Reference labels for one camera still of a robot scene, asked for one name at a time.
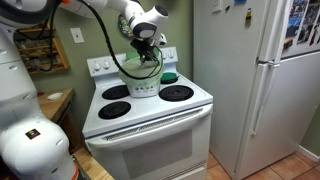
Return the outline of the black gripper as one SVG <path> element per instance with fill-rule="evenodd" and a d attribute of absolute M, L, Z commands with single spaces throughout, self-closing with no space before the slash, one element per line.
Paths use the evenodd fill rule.
<path fill-rule="evenodd" d="M 157 61 L 157 54 L 154 52 L 154 46 L 150 46 L 147 41 L 134 39 L 130 45 L 137 51 L 141 63 L 146 61 Z"/>

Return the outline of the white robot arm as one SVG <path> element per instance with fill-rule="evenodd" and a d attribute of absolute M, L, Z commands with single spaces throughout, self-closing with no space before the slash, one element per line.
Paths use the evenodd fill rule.
<path fill-rule="evenodd" d="M 106 8 L 120 12 L 132 30 L 131 45 L 142 62 L 166 42 L 168 20 L 159 5 L 144 11 L 137 0 L 0 0 L 0 156 L 20 180 L 77 180 L 79 169 L 62 128 L 42 113 L 37 90 L 15 47 L 13 33 L 51 18 L 58 7 L 98 18 Z"/>

